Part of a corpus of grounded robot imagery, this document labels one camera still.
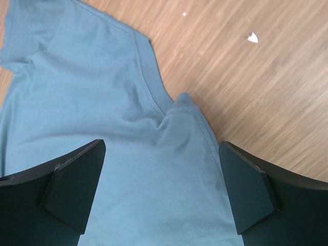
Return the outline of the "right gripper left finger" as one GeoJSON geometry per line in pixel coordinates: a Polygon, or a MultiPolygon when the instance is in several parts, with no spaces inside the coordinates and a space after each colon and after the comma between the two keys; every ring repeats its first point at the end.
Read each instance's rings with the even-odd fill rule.
{"type": "Polygon", "coordinates": [[[106,153],[94,140],[1,178],[1,245],[77,245],[85,233],[106,153]]]}

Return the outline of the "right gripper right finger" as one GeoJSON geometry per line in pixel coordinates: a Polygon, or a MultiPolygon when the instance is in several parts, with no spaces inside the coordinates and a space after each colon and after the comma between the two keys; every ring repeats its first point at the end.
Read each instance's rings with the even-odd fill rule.
{"type": "Polygon", "coordinates": [[[237,233],[244,245],[327,245],[327,183],[219,145],[237,233]]]}

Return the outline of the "blue-grey t shirt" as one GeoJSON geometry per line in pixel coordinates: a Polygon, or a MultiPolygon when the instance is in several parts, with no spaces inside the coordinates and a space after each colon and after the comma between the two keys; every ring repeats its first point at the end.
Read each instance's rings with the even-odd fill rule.
{"type": "Polygon", "coordinates": [[[1,66],[1,176],[106,144],[79,245],[243,245],[215,135],[146,36],[80,1],[10,1],[1,66]]]}

